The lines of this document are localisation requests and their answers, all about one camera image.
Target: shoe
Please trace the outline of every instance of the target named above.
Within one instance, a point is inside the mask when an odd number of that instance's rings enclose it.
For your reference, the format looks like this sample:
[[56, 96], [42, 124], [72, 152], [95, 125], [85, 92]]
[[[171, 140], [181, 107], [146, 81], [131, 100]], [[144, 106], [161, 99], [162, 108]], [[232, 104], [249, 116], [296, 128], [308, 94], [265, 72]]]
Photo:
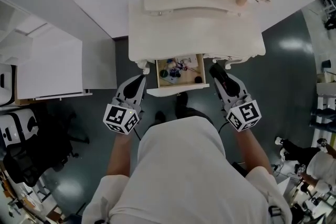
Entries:
[[163, 114], [162, 111], [157, 111], [155, 114], [155, 120], [164, 123], [166, 122], [166, 116]]
[[275, 141], [274, 141], [274, 143], [276, 144], [276, 145], [282, 145], [282, 140], [283, 140], [283, 138], [281, 138], [280, 136], [277, 136], [277, 137], [275, 137]]
[[317, 143], [320, 144], [321, 146], [325, 147], [328, 143], [327, 139], [325, 138], [320, 138], [317, 140]]
[[176, 106], [187, 105], [188, 104], [188, 94], [186, 92], [180, 92], [176, 95]]
[[281, 156], [281, 161], [282, 162], [284, 162], [286, 160], [286, 155], [287, 155], [287, 151], [284, 148], [282, 148], [280, 150], [280, 156]]

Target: hand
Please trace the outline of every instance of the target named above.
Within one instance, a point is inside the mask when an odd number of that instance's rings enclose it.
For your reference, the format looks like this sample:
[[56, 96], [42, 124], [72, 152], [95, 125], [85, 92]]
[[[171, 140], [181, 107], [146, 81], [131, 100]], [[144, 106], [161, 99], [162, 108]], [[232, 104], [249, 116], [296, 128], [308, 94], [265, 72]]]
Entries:
[[307, 176], [306, 172], [298, 173], [298, 176], [300, 176], [303, 180]]
[[305, 172], [301, 173], [301, 178], [307, 182], [309, 185], [312, 185], [313, 187], [316, 187], [318, 180], [311, 177], [310, 175], [306, 174]]
[[327, 139], [320, 138], [320, 139], [317, 140], [317, 143], [320, 144], [321, 146], [325, 147], [327, 145]]
[[246, 95], [244, 95], [242, 98], [240, 98], [237, 102], [233, 103], [232, 108], [236, 107], [236, 106], [240, 106], [244, 103], [248, 103], [252, 101], [252, 97], [249, 93], [247, 93]]

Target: black office chair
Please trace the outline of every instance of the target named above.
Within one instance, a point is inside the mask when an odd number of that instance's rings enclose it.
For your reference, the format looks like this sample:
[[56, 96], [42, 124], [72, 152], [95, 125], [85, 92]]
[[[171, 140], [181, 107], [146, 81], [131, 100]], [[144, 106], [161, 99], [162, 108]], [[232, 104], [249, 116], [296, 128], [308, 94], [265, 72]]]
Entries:
[[80, 140], [68, 135], [72, 114], [65, 126], [56, 118], [44, 115], [37, 135], [18, 144], [6, 148], [4, 166], [15, 183], [24, 182], [33, 187], [45, 170], [53, 167], [56, 172], [61, 170], [68, 160], [68, 156], [78, 157], [72, 152], [70, 140], [89, 143], [88, 138]]

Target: white vanity table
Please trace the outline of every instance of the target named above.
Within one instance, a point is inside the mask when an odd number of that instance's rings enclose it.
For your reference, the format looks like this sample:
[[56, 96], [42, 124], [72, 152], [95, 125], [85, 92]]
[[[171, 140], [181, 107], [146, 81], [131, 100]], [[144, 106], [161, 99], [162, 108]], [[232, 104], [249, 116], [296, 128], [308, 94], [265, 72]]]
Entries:
[[[226, 60], [225, 68], [230, 69], [233, 63], [264, 55], [263, 37], [253, 14], [258, 3], [252, 1], [243, 7], [235, 0], [130, 2], [129, 58], [148, 73], [147, 61], [176, 56], [200, 54], [214, 62]], [[204, 80], [187, 86], [158, 86], [147, 93], [162, 97], [208, 86]]]

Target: white shirt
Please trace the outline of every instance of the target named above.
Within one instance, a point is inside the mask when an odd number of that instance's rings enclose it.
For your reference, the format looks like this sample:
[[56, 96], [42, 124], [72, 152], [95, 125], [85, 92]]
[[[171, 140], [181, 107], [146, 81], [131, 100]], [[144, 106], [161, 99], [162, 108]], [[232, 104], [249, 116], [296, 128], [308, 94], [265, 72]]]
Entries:
[[195, 116], [151, 127], [132, 176], [104, 177], [82, 223], [262, 224], [272, 223], [270, 205], [281, 209], [280, 223], [291, 223], [274, 177], [263, 167], [240, 175], [217, 130]]
[[318, 179], [316, 191], [336, 191], [336, 160], [328, 153], [317, 152], [307, 167], [307, 174]]

